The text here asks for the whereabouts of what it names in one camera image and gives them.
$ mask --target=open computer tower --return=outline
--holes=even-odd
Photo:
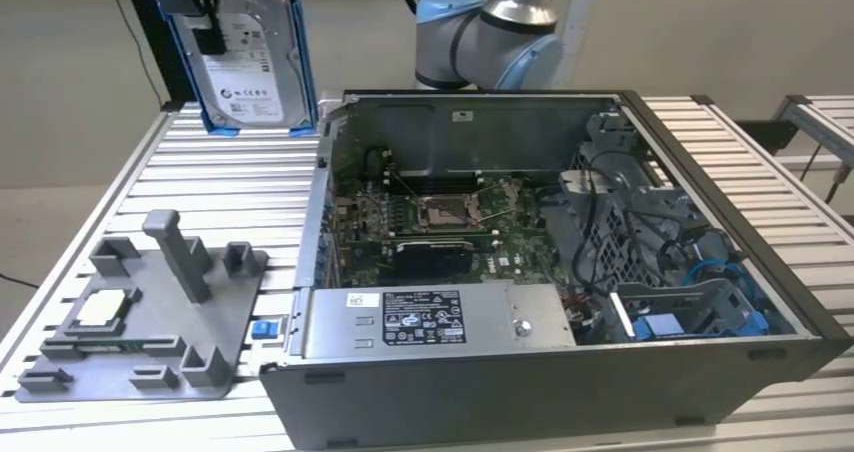
[[[850,346],[635,93],[351,91],[317,132],[297,447],[714,424]]]

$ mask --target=screw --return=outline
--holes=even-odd
[[[518,337],[527,337],[531,335],[531,331],[534,327],[531,327],[531,323],[527,320],[516,319],[512,321],[514,330],[516,332]]]

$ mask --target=power supply label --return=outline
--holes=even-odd
[[[464,344],[459,290],[383,293],[383,342],[387,345]]]

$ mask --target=hard drive label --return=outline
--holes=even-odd
[[[219,14],[228,52],[203,56],[216,105],[240,122],[283,119],[281,101],[264,27],[249,14]]]
[[[459,290],[383,293],[387,345],[464,344]]]

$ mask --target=aluminum extrusion table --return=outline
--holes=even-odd
[[[644,99],[807,287],[854,333],[854,230],[752,142],[716,106],[687,97]],[[849,99],[854,107],[854,98]],[[323,107],[333,102],[321,103]],[[219,401],[21,404],[16,376],[60,323],[93,272],[85,257],[103,236],[155,244],[139,227],[152,208],[181,212],[185,235],[209,247],[249,240],[269,253],[256,318],[291,309],[293,267],[316,138],[287,131],[205,134],[197,106],[161,114],[80,233],[0,344],[0,450],[288,450],[287,433],[251,374],[247,345],[235,385]],[[567,420],[572,420],[567,410]],[[800,383],[764,389],[716,427],[643,431],[459,451],[795,451],[854,449],[854,351]]]
[[[854,96],[790,95],[774,119],[794,123],[849,167],[854,167]]]

